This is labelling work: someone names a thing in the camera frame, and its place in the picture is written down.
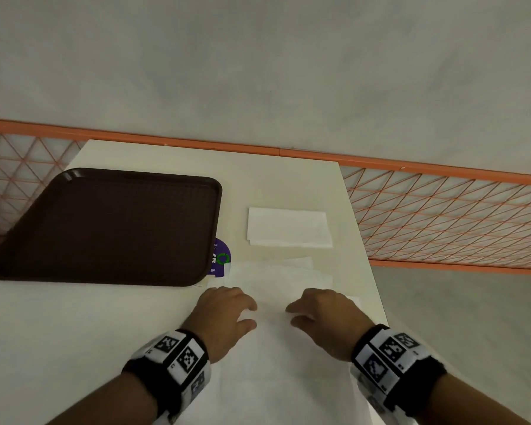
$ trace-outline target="table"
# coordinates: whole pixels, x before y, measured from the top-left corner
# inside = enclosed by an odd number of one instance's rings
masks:
[[[387,323],[337,163],[90,140],[68,168],[76,167],[217,179],[217,237],[233,261],[311,256],[335,290]],[[325,211],[334,248],[250,246],[248,207]],[[180,325],[204,285],[0,282],[0,424],[43,424],[111,379],[135,349]]]

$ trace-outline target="orange bar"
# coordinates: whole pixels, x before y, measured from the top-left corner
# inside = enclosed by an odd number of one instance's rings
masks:
[[[523,274],[531,275],[531,269],[515,269],[509,267],[491,267],[485,265],[463,265],[463,264],[435,264],[431,262],[409,262],[409,261],[386,261],[385,259],[370,259],[370,265],[375,267],[395,267],[402,269],[423,269],[423,270],[453,270],[453,271],[474,271],[484,273],[503,274]]]
[[[141,144],[157,144],[161,146],[209,149],[213,151],[256,153],[259,155],[279,156],[276,147],[252,146],[247,144],[205,142],[203,140],[175,139],[141,134],[112,133],[110,131],[86,130],[82,128],[56,127],[36,123],[1,121],[0,133],[31,135],[68,140],[107,140],[111,142],[128,142]]]
[[[531,174],[506,173],[505,171],[453,167],[450,165],[412,163],[410,161],[396,161],[380,158],[368,158],[364,156],[339,155],[336,153],[297,151],[293,149],[281,149],[280,156],[336,161],[340,165],[371,168],[376,170],[405,171],[407,173],[433,174],[435,176],[452,176],[462,177],[465,179],[479,179],[493,182],[508,182],[511,184],[531,185]]]

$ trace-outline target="dark brown tray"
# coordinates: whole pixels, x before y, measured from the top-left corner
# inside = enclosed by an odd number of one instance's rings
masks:
[[[208,177],[65,171],[0,245],[0,280],[194,285],[212,264],[221,196]]]

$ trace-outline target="person's right arm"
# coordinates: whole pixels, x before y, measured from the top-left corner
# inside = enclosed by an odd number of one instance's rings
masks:
[[[286,311],[298,314],[291,320],[293,326],[311,336],[329,355],[347,362],[362,335],[375,326],[352,300],[331,290],[307,289]],[[529,423],[449,374],[439,377],[414,417],[421,425]]]

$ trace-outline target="metal grid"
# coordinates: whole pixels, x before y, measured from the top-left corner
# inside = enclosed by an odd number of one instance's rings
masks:
[[[341,171],[368,257],[531,269],[531,185]]]
[[[0,235],[17,222],[84,142],[0,134]]]

